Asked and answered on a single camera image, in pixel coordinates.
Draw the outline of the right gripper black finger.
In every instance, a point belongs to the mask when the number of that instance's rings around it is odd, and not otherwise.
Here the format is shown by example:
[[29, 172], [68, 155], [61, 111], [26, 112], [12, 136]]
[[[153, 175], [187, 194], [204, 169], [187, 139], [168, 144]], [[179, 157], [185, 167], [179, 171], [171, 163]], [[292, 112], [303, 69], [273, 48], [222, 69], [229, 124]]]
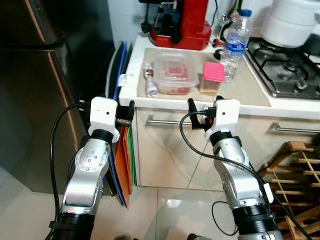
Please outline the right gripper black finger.
[[201, 123], [198, 119], [198, 109], [195, 105], [195, 101], [193, 98], [188, 98], [187, 104], [189, 107], [189, 119], [190, 119], [190, 125], [192, 127], [192, 130], [199, 130], [201, 128]]

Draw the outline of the clear plastic food container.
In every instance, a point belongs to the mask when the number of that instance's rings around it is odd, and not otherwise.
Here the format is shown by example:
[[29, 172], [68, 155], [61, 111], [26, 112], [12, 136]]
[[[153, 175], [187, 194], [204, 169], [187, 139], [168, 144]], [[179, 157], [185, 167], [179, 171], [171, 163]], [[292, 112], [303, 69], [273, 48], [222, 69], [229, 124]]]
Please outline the clear plastic food container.
[[156, 54], [152, 69], [152, 81], [163, 95], [187, 95], [200, 83], [194, 60], [183, 53]]

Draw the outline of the large dark steel fridge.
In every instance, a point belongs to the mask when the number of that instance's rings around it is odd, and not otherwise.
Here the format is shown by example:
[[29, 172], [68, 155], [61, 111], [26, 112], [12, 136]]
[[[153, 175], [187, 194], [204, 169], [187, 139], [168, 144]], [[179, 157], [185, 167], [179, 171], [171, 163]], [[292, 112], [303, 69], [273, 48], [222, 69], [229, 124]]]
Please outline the large dark steel fridge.
[[0, 0], [0, 167], [51, 194], [50, 136], [58, 191], [89, 128], [63, 110], [105, 94], [115, 45], [108, 0]]

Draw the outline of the jar with pink lid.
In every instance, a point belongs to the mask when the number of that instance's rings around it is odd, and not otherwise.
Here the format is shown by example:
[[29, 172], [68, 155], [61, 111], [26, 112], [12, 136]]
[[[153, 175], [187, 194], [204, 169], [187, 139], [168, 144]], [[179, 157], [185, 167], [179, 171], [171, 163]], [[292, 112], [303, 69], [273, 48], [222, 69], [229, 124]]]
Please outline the jar with pink lid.
[[224, 65], [219, 62], [203, 63], [202, 80], [199, 83], [199, 93], [217, 96], [220, 87], [226, 82]]

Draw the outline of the orange flat board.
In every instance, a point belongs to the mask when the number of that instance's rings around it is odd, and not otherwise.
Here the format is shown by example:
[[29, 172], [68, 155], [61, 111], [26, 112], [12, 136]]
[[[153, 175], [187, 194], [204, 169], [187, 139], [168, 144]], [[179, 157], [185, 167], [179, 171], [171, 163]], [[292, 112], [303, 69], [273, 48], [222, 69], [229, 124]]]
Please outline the orange flat board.
[[130, 158], [126, 142], [127, 134], [128, 127], [121, 126], [121, 128], [119, 128], [119, 140], [114, 154], [115, 172], [122, 192], [122, 202], [125, 208], [129, 208], [131, 198]]

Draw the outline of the beige counter mat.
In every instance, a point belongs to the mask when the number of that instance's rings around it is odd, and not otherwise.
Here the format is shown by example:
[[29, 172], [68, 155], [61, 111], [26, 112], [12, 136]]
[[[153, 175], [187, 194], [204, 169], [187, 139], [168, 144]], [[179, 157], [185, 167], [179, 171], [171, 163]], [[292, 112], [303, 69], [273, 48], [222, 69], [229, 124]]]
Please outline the beige counter mat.
[[[183, 54], [187, 58], [187, 63], [190, 63], [190, 69], [195, 71], [195, 76], [202, 82], [202, 69], [205, 62], [217, 62], [213, 53], [204, 51], [178, 50], [169, 48], [145, 48], [144, 58], [140, 64], [140, 83], [137, 87], [137, 96], [143, 98], [150, 103], [137, 103], [137, 106], [144, 108], [181, 110], [188, 109], [187, 100], [193, 99], [199, 109], [204, 106], [212, 106], [215, 101], [215, 96], [212, 94], [204, 94], [199, 91], [199, 85], [190, 87], [186, 94], [163, 94], [158, 93], [156, 97], [148, 97], [146, 94], [146, 80], [144, 79], [143, 71], [146, 64], [153, 66], [157, 55], [161, 53]], [[226, 99], [237, 99], [245, 106], [270, 106], [266, 94], [261, 88], [256, 76], [252, 73], [246, 61], [243, 61], [237, 69], [237, 75], [232, 82], [222, 83], [218, 96]]]

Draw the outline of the beige kitchen cabinet with drawers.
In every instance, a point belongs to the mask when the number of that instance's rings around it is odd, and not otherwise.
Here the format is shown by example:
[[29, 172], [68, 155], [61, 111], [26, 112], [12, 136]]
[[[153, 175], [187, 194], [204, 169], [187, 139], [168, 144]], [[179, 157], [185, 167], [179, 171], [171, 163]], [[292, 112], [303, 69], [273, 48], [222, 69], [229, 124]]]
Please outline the beige kitchen cabinet with drawers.
[[[213, 162], [194, 153], [185, 144], [178, 125], [147, 123], [147, 119], [158, 121], [180, 121], [186, 110], [155, 109], [137, 106], [150, 102], [137, 94], [140, 84], [140, 64], [146, 48], [164, 49], [155, 46], [142, 34], [135, 37], [127, 66], [127, 73], [137, 78], [136, 84], [128, 85], [120, 94], [123, 102], [135, 102], [133, 124], [135, 146], [135, 170], [137, 183], [141, 186], [213, 190], [222, 189], [220, 177]], [[240, 137], [254, 168], [259, 169], [271, 160], [283, 144], [290, 141], [310, 143], [318, 134], [274, 130], [274, 123], [284, 128], [320, 130], [320, 101], [273, 97], [251, 66], [251, 72], [260, 83], [270, 106], [240, 104], [240, 115], [235, 135]]]

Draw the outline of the blue flat board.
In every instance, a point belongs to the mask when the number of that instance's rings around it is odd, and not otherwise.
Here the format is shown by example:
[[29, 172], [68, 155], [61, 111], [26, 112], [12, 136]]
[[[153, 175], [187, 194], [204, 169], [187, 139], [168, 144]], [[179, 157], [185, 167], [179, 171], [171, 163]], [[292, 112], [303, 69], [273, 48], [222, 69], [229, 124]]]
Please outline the blue flat board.
[[[128, 55], [128, 44], [126, 41], [119, 42], [118, 47], [114, 51], [110, 63], [109, 68], [106, 75], [106, 85], [105, 85], [105, 96], [106, 98], [113, 99], [117, 103], [119, 103], [119, 92], [121, 87], [119, 86], [119, 78], [123, 73], [123, 70], [126, 67], [126, 59]], [[115, 187], [115, 192], [118, 195], [118, 199], [121, 205], [124, 208], [128, 208], [128, 204], [125, 201], [125, 194], [122, 190], [121, 181], [118, 179], [117, 169], [115, 167], [115, 154], [117, 153], [118, 143], [115, 143], [112, 147], [112, 151], [109, 157], [109, 167], [110, 167], [110, 174], [113, 178], [113, 185]]]

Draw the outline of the clear plastic water bottle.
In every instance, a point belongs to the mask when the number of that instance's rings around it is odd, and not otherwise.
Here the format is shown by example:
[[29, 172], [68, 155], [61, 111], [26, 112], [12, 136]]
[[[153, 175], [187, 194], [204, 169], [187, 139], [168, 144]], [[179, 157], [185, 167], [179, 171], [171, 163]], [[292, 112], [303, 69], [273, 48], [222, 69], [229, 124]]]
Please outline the clear plastic water bottle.
[[251, 15], [251, 9], [240, 9], [238, 16], [231, 21], [230, 27], [226, 30], [224, 49], [219, 60], [224, 68], [226, 83], [230, 83], [235, 78], [236, 70], [247, 50], [252, 28]]

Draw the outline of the red coffee machine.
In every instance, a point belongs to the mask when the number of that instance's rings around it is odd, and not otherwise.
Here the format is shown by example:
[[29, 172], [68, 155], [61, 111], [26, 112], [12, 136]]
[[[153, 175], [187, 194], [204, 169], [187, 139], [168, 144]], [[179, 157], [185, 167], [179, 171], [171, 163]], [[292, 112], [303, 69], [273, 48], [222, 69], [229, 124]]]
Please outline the red coffee machine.
[[141, 29], [151, 43], [163, 48], [203, 50], [210, 41], [211, 24], [206, 20], [209, 0], [137, 0], [157, 3], [158, 9], [151, 24], [145, 10]]

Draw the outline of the steel gas stove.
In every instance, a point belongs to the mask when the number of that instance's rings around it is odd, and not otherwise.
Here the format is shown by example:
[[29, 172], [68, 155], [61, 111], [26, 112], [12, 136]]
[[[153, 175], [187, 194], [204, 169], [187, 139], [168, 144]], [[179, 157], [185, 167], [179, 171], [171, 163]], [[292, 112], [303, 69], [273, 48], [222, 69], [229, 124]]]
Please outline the steel gas stove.
[[320, 64], [299, 48], [250, 37], [245, 57], [274, 98], [320, 100]]

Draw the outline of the wooden slatted rack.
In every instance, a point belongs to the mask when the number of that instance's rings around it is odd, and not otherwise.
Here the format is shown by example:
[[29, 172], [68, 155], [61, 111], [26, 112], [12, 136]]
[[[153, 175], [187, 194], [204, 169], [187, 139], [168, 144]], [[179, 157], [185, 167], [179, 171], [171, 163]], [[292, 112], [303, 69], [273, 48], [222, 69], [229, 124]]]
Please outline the wooden slatted rack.
[[258, 169], [279, 203], [270, 204], [284, 240], [320, 240], [320, 157], [310, 142], [289, 141]]

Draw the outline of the white cooking pot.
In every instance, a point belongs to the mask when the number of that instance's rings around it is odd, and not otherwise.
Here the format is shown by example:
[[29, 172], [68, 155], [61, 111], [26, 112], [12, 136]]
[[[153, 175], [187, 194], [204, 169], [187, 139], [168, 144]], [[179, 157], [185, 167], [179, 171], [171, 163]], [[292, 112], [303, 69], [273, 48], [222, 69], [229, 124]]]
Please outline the white cooking pot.
[[320, 35], [320, 0], [273, 0], [260, 33], [277, 47], [301, 47]]

